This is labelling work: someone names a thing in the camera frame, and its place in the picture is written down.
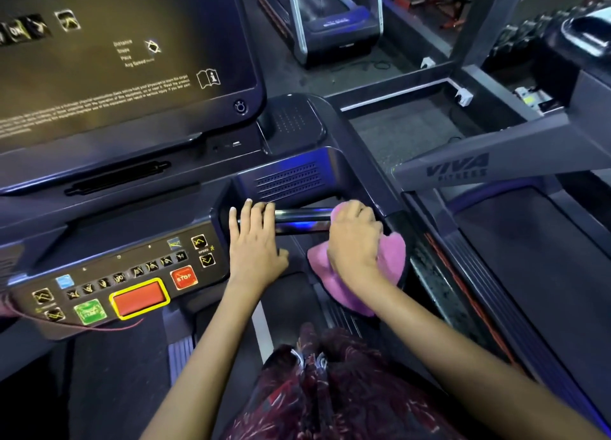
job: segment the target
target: person's right hand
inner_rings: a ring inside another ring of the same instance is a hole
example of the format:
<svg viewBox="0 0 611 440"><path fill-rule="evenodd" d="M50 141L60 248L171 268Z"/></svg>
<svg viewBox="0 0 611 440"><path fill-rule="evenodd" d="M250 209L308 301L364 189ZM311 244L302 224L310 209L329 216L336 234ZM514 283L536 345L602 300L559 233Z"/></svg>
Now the person's right hand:
<svg viewBox="0 0 611 440"><path fill-rule="evenodd" d="M344 204L331 223L327 254L348 287L355 279L378 272L381 235L382 223L376 221L370 207L358 200Z"/></svg>

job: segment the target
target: treadmill screen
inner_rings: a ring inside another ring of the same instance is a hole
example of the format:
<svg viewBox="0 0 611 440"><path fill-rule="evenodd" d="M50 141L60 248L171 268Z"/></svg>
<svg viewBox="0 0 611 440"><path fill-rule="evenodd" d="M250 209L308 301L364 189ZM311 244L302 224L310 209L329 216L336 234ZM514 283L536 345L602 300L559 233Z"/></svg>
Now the treadmill screen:
<svg viewBox="0 0 611 440"><path fill-rule="evenodd" d="M235 0L0 0L0 153L256 86Z"/></svg>

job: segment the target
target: green button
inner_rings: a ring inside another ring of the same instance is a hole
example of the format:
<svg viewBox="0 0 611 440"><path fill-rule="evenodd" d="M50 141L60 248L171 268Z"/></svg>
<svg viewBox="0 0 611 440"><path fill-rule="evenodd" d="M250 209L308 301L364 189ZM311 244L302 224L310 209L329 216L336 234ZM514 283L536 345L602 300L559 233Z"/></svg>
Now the green button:
<svg viewBox="0 0 611 440"><path fill-rule="evenodd" d="M101 321L107 317L104 307L98 299L81 303L80 305L74 307L74 311L81 319L81 322L86 326L96 323L97 321Z"/></svg>

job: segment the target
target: speaker grille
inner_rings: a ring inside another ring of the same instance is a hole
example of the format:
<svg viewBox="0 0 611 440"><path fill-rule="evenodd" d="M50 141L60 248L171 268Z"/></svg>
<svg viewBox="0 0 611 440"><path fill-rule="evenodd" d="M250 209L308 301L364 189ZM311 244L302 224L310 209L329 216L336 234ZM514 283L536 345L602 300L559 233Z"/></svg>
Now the speaker grille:
<svg viewBox="0 0 611 440"><path fill-rule="evenodd" d="M312 162L255 181L260 200L273 202L323 186L318 166Z"/></svg>

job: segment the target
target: maroon shirt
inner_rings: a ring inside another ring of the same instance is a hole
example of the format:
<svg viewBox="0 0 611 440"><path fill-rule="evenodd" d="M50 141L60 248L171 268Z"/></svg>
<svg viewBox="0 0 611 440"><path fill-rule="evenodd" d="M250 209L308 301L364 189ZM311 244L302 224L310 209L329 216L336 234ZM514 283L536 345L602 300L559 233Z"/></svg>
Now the maroon shirt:
<svg viewBox="0 0 611 440"><path fill-rule="evenodd" d="M343 329L328 329L319 339L305 324L297 349L283 345L266 361L246 406L221 438L465 439L453 427L449 398L423 380L414 383L402 368Z"/></svg>

